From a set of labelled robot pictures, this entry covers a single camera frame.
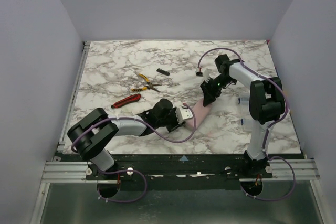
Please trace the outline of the pink umbrella case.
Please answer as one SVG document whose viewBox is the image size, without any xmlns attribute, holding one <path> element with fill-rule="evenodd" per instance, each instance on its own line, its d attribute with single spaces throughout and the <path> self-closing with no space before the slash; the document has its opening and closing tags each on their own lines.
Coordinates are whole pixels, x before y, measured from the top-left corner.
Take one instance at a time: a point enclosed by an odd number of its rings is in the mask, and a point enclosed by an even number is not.
<svg viewBox="0 0 336 224">
<path fill-rule="evenodd" d="M 211 108 L 212 104 L 203 106 L 203 99 L 200 99 L 192 108 L 195 114 L 196 124 L 194 124 L 194 119 L 189 119 L 184 124 L 184 127 L 191 131 L 194 128 L 194 125 L 196 125 L 196 129 L 198 129 L 207 115 L 210 113 Z"/>
</svg>

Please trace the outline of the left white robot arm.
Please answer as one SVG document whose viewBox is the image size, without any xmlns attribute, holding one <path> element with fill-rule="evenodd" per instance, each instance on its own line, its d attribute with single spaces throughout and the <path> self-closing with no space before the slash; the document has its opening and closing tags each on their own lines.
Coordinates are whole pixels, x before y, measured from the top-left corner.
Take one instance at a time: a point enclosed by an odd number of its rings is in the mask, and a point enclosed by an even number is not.
<svg viewBox="0 0 336 224">
<path fill-rule="evenodd" d="M 115 165 L 115 159 L 106 150 L 113 137 L 147 136 L 161 127 L 172 132 L 192 117 L 188 107 L 174 107 L 167 99 L 161 99 L 153 108 L 135 116 L 109 117 L 103 108 L 96 108 L 72 126 L 67 136 L 73 152 L 106 172 Z"/>
</svg>

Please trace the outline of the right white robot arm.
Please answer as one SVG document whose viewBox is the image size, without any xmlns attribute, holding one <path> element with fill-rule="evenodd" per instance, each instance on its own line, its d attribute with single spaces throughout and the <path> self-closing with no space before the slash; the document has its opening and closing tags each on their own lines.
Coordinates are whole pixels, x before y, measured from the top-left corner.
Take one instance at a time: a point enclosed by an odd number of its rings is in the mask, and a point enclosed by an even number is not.
<svg viewBox="0 0 336 224">
<path fill-rule="evenodd" d="M 266 166 L 270 130 L 282 120 L 282 115 L 288 113 L 282 83 L 278 77 L 265 77 L 250 69 L 240 59 L 230 60 L 228 55 L 219 55 L 215 65 L 219 76 L 214 79 L 204 76 L 200 85 L 203 107 L 215 102 L 229 84 L 240 82 L 249 89 L 249 114 L 253 119 L 253 129 L 241 171 L 250 175 Z"/>
</svg>

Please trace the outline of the red black utility knife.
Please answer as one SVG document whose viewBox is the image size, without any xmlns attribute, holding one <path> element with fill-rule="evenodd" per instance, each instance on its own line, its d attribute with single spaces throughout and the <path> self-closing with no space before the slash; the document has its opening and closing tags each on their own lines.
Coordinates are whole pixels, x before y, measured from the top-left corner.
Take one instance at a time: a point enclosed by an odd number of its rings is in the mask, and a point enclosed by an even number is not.
<svg viewBox="0 0 336 224">
<path fill-rule="evenodd" d="M 111 108 L 112 109 L 117 109 L 117 108 L 121 108 L 125 105 L 128 105 L 130 103 L 134 103 L 134 102 L 138 102 L 139 100 L 141 99 L 141 95 L 140 94 L 134 94 L 134 95 L 131 95 L 129 97 L 126 97 L 118 102 L 115 102 Z"/>
</svg>

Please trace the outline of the clear plastic screw box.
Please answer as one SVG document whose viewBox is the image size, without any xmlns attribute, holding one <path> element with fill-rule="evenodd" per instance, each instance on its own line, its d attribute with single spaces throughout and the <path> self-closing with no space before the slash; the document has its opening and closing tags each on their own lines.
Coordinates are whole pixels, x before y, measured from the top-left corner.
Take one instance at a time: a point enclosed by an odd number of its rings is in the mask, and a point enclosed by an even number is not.
<svg viewBox="0 0 336 224">
<path fill-rule="evenodd" d="M 251 133 L 253 130 L 253 118 L 249 111 L 249 93 L 243 92 L 238 97 L 240 111 L 240 123 L 244 132 Z"/>
</svg>

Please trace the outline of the black bit holder strip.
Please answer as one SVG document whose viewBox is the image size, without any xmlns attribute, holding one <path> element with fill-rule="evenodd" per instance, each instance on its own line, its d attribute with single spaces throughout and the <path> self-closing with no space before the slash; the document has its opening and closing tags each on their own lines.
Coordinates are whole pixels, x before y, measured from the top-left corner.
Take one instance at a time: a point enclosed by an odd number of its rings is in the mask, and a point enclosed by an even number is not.
<svg viewBox="0 0 336 224">
<path fill-rule="evenodd" d="M 163 69 L 161 69 L 161 68 L 157 68 L 156 71 L 157 71 L 158 73 L 160 73 L 160 74 L 165 75 L 165 76 L 170 76 L 170 72 L 168 72 L 168 71 L 166 71 L 166 70 L 163 70 Z"/>
</svg>

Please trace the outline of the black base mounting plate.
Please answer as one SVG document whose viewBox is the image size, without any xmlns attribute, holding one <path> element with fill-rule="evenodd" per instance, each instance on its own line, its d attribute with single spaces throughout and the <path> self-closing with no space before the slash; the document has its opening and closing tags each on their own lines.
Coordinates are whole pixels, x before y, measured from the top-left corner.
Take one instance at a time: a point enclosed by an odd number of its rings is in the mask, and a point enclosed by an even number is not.
<svg viewBox="0 0 336 224">
<path fill-rule="evenodd" d="M 267 161 L 265 167 L 250 175 L 242 173 L 242 154 L 117 154 L 112 170 L 119 175 L 98 172 L 86 161 L 86 181 L 82 183 L 119 185 L 122 190 L 141 190 L 143 178 L 149 190 L 239 190 L 241 186 L 262 186 L 266 182 L 311 180 L 316 178 L 314 161 L 301 154 L 285 155 Z M 85 162 L 79 155 L 58 155 L 53 162 Z"/>
</svg>

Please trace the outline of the yellow handled pliers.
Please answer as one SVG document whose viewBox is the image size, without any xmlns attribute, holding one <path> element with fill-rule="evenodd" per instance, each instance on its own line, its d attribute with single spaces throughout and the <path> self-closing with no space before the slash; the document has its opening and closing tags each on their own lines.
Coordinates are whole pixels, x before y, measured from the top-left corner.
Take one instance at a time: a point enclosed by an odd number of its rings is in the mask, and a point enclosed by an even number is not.
<svg viewBox="0 0 336 224">
<path fill-rule="evenodd" d="M 142 78 L 145 82 L 146 85 L 141 87 L 141 88 L 132 88 L 132 92 L 142 92 L 145 90 L 154 90 L 156 92 L 160 92 L 156 87 L 161 86 L 160 84 L 157 83 L 152 83 L 145 75 L 138 73 L 138 76 Z"/>
</svg>

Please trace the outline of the aluminium frame rail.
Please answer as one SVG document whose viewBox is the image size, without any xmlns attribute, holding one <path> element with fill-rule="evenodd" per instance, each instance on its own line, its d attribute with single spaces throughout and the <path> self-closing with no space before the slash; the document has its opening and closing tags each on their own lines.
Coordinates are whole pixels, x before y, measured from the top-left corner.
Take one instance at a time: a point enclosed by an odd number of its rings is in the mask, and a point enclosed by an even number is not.
<svg viewBox="0 0 336 224">
<path fill-rule="evenodd" d="M 82 183 L 86 181 L 86 162 L 47 162 L 41 181 L 43 183 Z"/>
</svg>

